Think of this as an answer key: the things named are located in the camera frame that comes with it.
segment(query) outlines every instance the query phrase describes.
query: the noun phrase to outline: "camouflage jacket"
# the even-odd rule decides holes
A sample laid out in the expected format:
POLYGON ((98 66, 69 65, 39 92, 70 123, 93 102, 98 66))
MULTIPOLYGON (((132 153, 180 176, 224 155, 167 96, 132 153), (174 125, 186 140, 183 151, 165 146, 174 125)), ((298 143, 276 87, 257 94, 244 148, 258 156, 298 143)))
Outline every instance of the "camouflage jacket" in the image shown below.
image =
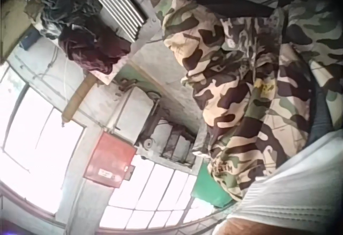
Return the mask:
POLYGON ((219 20, 194 0, 151 3, 203 111, 208 171, 233 199, 303 149, 312 77, 341 128, 343 37, 329 4, 293 0, 269 18, 219 20))

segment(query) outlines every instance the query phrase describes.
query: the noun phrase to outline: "window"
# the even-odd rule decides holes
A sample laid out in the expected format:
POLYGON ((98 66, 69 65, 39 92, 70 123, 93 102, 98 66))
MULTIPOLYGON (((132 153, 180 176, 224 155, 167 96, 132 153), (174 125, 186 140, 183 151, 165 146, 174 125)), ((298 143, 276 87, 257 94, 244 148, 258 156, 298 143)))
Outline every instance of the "window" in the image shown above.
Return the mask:
POLYGON ((196 221, 213 206, 194 199, 196 176, 134 156, 130 181, 115 189, 100 226, 120 230, 156 229, 196 221))
POLYGON ((55 213, 83 127, 62 128, 61 113, 8 64, 0 67, 0 179, 19 196, 55 213))

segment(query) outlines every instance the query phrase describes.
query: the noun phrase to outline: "red fire alarm box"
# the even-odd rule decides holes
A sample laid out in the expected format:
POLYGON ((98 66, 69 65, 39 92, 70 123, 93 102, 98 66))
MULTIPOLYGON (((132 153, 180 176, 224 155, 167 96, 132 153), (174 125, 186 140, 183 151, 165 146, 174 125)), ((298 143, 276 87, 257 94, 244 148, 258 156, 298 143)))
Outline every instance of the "red fire alarm box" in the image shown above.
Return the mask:
POLYGON ((104 186, 119 188, 135 154, 134 146, 103 132, 88 163, 84 178, 104 186))

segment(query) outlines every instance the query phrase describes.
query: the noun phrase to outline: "pipe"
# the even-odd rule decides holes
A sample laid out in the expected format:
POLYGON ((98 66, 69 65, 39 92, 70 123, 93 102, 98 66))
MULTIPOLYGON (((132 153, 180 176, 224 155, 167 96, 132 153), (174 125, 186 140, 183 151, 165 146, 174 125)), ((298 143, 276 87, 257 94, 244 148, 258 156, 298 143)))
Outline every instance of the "pipe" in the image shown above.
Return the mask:
POLYGON ((76 89, 73 96, 70 98, 67 106, 65 107, 62 113, 62 125, 72 120, 76 111, 80 107, 82 101, 85 99, 85 97, 87 96, 87 94, 89 93, 89 91, 91 90, 91 88, 93 87, 93 85, 96 83, 97 80, 98 78, 95 77, 90 72, 87 74, 85 79, 76 89))

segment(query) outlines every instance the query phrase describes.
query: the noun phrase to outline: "white shirt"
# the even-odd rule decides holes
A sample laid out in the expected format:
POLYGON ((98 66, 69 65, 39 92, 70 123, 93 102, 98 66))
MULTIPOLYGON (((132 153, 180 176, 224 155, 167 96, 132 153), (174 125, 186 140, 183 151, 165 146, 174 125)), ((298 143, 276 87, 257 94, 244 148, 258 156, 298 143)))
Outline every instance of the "white shirt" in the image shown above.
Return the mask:
POLYGON ((331 132, 257 179, 228 218, 325 232, 342 210, 342 130, 331 132))

